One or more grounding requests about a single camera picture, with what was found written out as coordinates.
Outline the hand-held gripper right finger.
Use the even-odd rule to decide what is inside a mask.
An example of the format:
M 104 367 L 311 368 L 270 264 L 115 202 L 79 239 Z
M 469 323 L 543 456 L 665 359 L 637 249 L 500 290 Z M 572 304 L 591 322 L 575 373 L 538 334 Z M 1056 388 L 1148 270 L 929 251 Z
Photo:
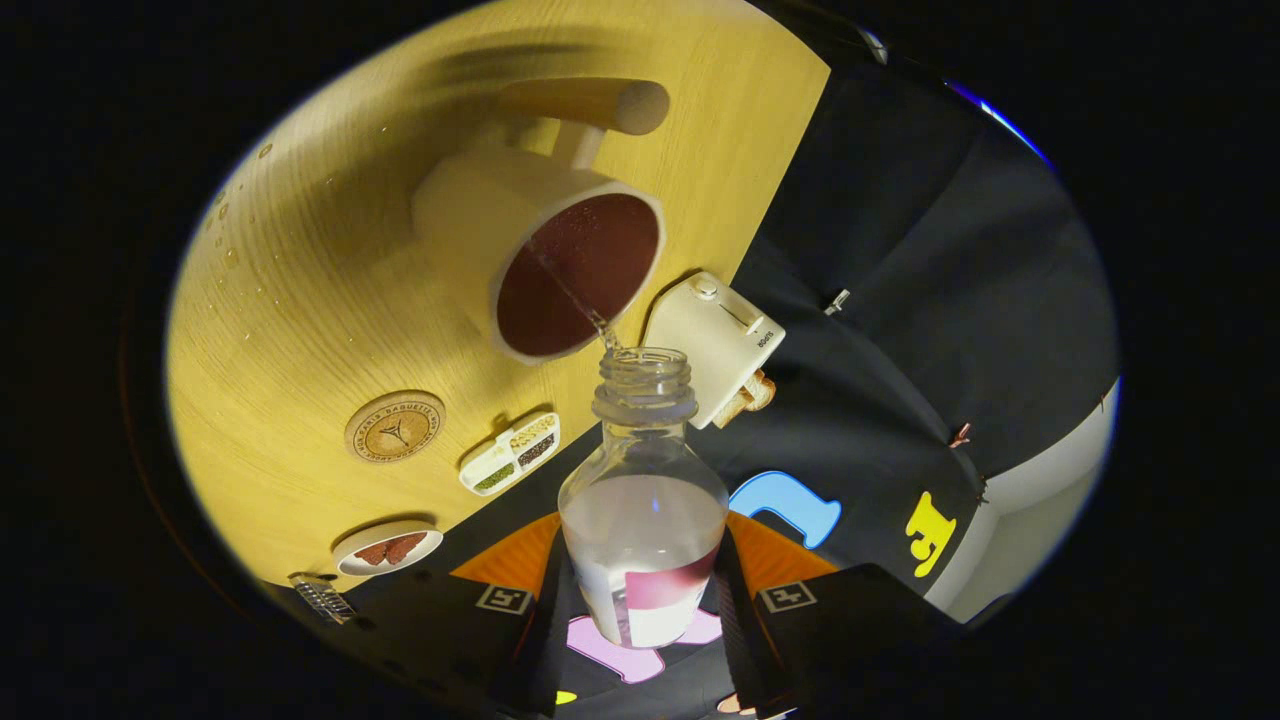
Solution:
M 739 512 L 726 519 L 714 582 L 733 687 L 762 719 L 886 710 L 966 634 L 883 568 L 837 568 Z

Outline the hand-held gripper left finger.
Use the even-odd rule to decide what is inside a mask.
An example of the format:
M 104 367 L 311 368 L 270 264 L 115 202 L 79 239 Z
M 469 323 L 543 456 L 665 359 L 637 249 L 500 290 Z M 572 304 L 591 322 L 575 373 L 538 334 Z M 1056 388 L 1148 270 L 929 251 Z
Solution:
M 361 585 L 349 648 L 448 719 L 550 719 L 572 579 L 550 512 L 451 571 Z

